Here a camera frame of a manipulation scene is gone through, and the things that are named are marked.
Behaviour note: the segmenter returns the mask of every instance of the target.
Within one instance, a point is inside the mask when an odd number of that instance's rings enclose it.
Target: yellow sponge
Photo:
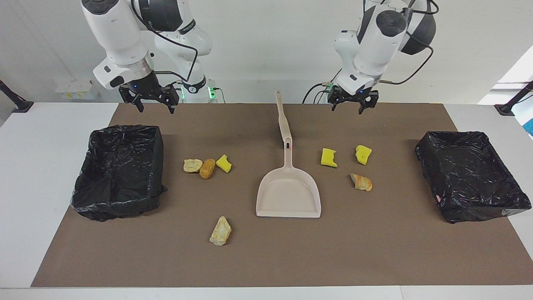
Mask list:
[[[333,161],[333,158],[335,157],[335,150],[331,150],[328,148],[322,149],[322,159],[320,160],[321,165],[327,165],[329,167],[337,168],[337,164]]]
[[[372,149],[367,148],[363,145],[357,146],[356,148],[357,161],[359,161],[363,165],[366,165],[368,162],[368,157],[370,156],[370,153],[372,153]]]
[[[219,168],[224,170],[226,173],[229,173],[231,170],[231,163],[229,163],[228,156],[225,154],[216,161],[216,165],[218,165]]]

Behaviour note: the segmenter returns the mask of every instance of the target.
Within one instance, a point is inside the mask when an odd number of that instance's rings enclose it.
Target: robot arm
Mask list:
[[[196,26],[186,0],[82,0],[82,8],[107,54],[94,75],[106,89],[119,87],[124,102],[142,112],[141,99],[157,100],[171,113],[179,102],[171,84],[159,85],[136,16],[149,30],[163,32],[156,33],[156,46],[178,66],[189,98],[210,98],[197,56],[209,54],[212,42]]]
[[[398,52],[410,55],[425,49],[435,35],[429,0],[404,0],[409,7],[398,12],[389,7],[390,0],[367,1],[358,31],[343,30],[335,40],[343,68],[328,97],[333,110],[339,103],[361,103],[359,113],[374,108],[378,92],[372,88],[379,83],[387,65]]]

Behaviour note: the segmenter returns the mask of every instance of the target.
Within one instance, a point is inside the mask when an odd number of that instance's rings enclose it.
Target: pink dustpan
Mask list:
[[[319,218],[320,195],[311,175],[293,167],[293,139],[276,92],[278,122],[285,147],[285,165],[263,177],[257,192],[255,212],[259,217]]]

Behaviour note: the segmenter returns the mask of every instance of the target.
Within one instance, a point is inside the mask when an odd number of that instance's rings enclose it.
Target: black garbage bag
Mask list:
[[[163,139],[157,126],[117,125],[91,133],[70,205],[91,220],[137,216],[165,191]]]
[[[483,132],[430,131],[415,148],[446,221],[485,221],[531,209]]]

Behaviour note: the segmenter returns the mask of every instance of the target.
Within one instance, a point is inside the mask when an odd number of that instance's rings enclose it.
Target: bread piece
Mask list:
[[[201,160],[184,160],[183,171],[187,173],[198,173],[203,162]]]
[[[222,246],[226,243],[230,237],[231,226],[228,223],[228,220],[224,216],[219,218],[219,221],[216,223],[215,229],[209,238],[209,242],[215,244],[216,246]]]
[[[362,190],[362,191],[367,191],[367,192],[372,191],[372,180],[370,180],[369,178],[356,175],[356,174],[351,174],[350,177],[352,178],[353,183],[355,183],[356,185],[355,188],[357,190]]]
[[[206,160],[200,168],[200,176],[203,179],[209,179],[209,177],[211,177],[211,174],[213,174],[213,170],[215,169],[215,166],[216,166],[216,162],[214,159]]]

